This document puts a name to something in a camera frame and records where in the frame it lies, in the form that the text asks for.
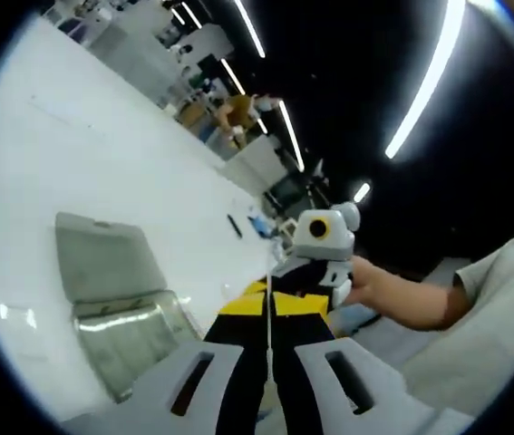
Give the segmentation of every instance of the person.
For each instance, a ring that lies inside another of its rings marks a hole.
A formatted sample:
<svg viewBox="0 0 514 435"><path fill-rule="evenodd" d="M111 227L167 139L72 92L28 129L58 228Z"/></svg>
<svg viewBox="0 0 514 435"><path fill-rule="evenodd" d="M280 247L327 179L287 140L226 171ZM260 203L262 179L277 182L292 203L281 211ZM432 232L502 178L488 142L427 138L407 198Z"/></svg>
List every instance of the person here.
<svg viewBox="0 0 514 435"><path fill-rule="evenodd" d="M417 331L444 331L402 368L408 391L435 408L479 415L514 374L514 238L455 273L453 285L414 283L353 257L347 304Z"/></svg>
<svg viewBox="0 0 514 435"><path fill-rule="evenodd" d="M255 125L260 114L278 107L280 99L265 95L236 95L230 97L215 113L218 126L240 148L247 145L246 131Z"/></svg>
<svg viewBox="0 0 514 435"><path fill-rule="evenodd" d="M176 57L176 62L178 63L182 63L184 56L188 53L191 53L192 50L192 45L190 45L189 43L187 43L186 45L180 45L178 43L175 43L168 49L170 53L174 54L174 57Z"/></svg>

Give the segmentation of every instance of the ceiling light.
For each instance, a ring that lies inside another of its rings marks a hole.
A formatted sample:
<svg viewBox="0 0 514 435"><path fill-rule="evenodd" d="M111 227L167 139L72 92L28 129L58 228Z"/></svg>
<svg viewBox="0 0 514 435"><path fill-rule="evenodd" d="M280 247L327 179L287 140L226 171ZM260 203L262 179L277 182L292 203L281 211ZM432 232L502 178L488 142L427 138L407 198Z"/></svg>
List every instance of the ceiling light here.
<svg viewBox="0 0 514 435"><path fill-rule="evenodd" d="M263 49L263 45L260 43L258 39L257 31L255 30L255 26L251 23L250 18L248 18L247 9L240 2L240 0L235 0L235 5L237 5L238 11L240 12L240 16L242 16L243 21L245 22L245 26L250 33L250 37L253 39L253 43L257 48L258 55L262 58L265 58L265 50Z"/></svg>
<svg viewBox="0 0 514 435"><path fill-rule="evenodd" d="M244 95L246 93L245 92L245 88L243 88L242 84L240 84L240 82L238 81L237 76L232 71L232 68L230 68L230 65L228 64L227 60L226 59L220 59L220 62L222 63L222 66L224 66L224 69L227 70L228 75L230 76L232 81L235 83L235 85L237 86L237 88L240 91L240 93L242 93Z"/></svg>
<svg viewBox="0 0 514 435"><path fill-rule="evenodd" d="M180 15L176 9L174 9L174 8L172 7L172 8L170 9L170 11L172 11L172 13L174 14L174 16L178 19L178 21L180 21L180 24L185 24L185 22L184 22L184 18L182 18L182 15Z"/></svg>
<svg viewBox="0 0 514 435"><path fill-rule="evenodd" d="M412 106L405 115L405 118L403 118L398 131L393 135L392 141L385 149L385 155L390 159L395 156L410 135L413 126L422 115L426 104L428 104L428 100L432 96L434 89L436 89L436 85L446 68L448 59L450 59L454 45L458 39L462 17L464 15L464 7L465 0L448 0L440 40L436 46L436 51L434 52L428 71L423 78L418 93L416 93Z"/></svg>
<svg viewBox="0 0 514 435"><path fill-rule="evenodd" d="M267 126L265 125L263 120L261 120L259 118L257 122L258 122L258 125L260 126L260 129L263 131L263 133L268 134Z"/></svg>
<svg viewBox="0 0 514 435"><path fill-rule="evenodd" d="M281 100L279 103L279 107L281 108L281 113L283 114L283 118L285 119L286 129L289 132L289 136L291 138L291 142L293 142L293 148L295 149L295 156L297 167L301 172L305 170L305 165L303 164L303 158L301 157L301 150L299 149L299 144L296 141L295 132L293 131L293 124L291 124L291 119L289 118L289 112L286 110L285 102Z"/></svg>
<svg viewBox="0 0 514 435"><path fill-rule="evenodd" d="M371 190L371 187L369 184L364 183L359 190L357 190L357 193L354 195L354 202L361 202L362 199L365 198L365 195L369 193Z"/></svg>
<svg viewBox="0 0 514 435"><path fill-rule="evenodd" d="M202 24L200 23L199 19L194 15L194 13L190 10L188 5L186 3L182 2L182 7L186 9L186 12L188 12L188 15L190 15L190 18L192 18L192 21L194 24L198 27L198 29L202 28Z"/></svg>

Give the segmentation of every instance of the sleeve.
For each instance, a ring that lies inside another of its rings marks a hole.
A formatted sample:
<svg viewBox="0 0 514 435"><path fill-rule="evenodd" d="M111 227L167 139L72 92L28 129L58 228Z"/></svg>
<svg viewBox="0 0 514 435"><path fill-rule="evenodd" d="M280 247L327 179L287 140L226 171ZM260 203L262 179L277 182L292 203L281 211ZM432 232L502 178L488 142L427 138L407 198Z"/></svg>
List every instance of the sleeve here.
<svg viewBox="0 0 514 435"><path fill-rule="evenodd" d="M489 275L490 269L498 258L500 252L504 247L494 251L492 254L485 256L476 263L465 266L459 269L454 274L453 285L460 285L464 287L468 299L475 303L480 295L480 290Z"/></svg>

